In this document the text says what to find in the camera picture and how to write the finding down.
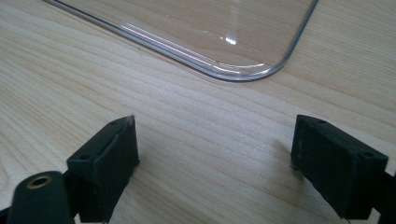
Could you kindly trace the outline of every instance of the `clear plastic sheet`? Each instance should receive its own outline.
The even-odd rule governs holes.
[[[268,77],[318,0],[45,0],[211,77]]]

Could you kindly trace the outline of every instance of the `wooden table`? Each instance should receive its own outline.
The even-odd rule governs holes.
[[[29,175],[135,115],[141,163],[112,223],[346,223],[290,169],[297,114],[396,171],[394,0],[320,0],[289,63],[210,81],[40,0],[0,1],[0,209]],[[374,211],[368,221],[376,223]]]

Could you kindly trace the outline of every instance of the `black plastic bracket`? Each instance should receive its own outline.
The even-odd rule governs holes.
[[[0,224],[108,222],[139,163],[134,117],[108,123],[68,160],[68,170],[23,180]]]
[[[330,123],[297,116],[291,150],[296,169],[341,218],[396,223],[396,178],[385,172],[388,157]]]

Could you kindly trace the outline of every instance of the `light wood surface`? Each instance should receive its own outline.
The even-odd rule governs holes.
[[[111,223],[347,223],[290,169],[297,114],[396,171],[396,4],[320,0],[289,63],[210,81],[40,0],[0,1],[0,209],[29,175],[135,115],[141,163]],[[374,211],[367,221],[376,223]]]

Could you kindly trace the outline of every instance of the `black plastic part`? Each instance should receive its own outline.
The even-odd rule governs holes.
[[[385,173],[388,157],[330,123],[297,116],[291,161],[339,217],[367,219],[374,206],[380,213],[395,213],[394,195],[384,201],[394,190],[394,178]],[[386,195],[382,185],[389,191]]]
[[[7,224],[21,223],[74,223],[61,173],[32,175],[16,187]]]
[[[138,163],[134,117],[108,123],[67,160],[65,175],[79,183],[70,201],[82,222],[110,220]]]

